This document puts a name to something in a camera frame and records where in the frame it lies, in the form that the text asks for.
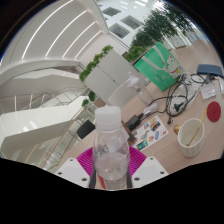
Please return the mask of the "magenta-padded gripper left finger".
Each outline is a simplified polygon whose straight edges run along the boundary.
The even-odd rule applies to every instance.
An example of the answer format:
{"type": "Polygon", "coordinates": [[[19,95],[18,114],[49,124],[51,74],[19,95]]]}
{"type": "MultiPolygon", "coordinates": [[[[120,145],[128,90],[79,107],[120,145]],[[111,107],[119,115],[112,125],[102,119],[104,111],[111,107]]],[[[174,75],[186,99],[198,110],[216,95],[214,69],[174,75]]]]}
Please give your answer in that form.
{"type": "Polygon", "coordinates": [[[84,188],[95,187],[95,171],[92,164],[92,149],[87,149],[77,158],[68,158],[55,174],[84,188]]]}

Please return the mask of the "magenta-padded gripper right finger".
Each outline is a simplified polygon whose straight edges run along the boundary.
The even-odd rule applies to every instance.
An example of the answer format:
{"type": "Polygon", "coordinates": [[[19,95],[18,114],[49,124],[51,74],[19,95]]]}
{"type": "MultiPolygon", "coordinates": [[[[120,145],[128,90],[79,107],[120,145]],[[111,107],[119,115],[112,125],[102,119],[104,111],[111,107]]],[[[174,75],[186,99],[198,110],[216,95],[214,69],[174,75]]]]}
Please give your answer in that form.
{"type": "Polygon", "coordinates": [[[140,188],[168,175],[168,172],[154,156],[146,157],[132,146],[129,149],[128,188],[140,188]]]}

